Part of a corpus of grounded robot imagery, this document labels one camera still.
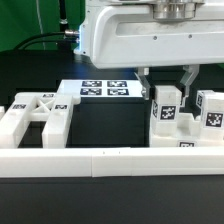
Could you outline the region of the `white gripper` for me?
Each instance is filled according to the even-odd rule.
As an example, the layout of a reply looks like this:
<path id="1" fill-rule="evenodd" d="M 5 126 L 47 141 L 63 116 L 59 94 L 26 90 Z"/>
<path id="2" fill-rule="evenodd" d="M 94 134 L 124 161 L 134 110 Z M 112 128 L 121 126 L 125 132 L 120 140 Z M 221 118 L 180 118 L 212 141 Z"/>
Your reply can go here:
<path id="1" fill-rule="evenodd" d="M 89 56 L 99 68 L 138 67 L 135 76 L 145 100 L 150 98 L 148 67 L 184 65 L 184 108 L 198 64 L 224 62 L 224 0 L 204 0 L 195 17 L 185 20 L 155 19 L 155 1 L 98 0 Z"/>

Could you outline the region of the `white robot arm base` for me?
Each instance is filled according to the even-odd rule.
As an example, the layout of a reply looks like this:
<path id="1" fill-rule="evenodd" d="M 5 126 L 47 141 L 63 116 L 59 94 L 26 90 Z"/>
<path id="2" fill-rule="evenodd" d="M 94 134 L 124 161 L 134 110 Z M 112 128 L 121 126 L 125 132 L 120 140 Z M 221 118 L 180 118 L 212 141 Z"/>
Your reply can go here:
<path id="1" fill-rule="evenodd" d="M 98 15 L 99 8 L 98 0 L 85 0 L 85 18 L 79 26 L 79 42 L 78 46 L 74 49 L 75 54 L 90 55 L 90 39 L 93 33 L 92 25 L 94 24 L 95 17 Z"/>

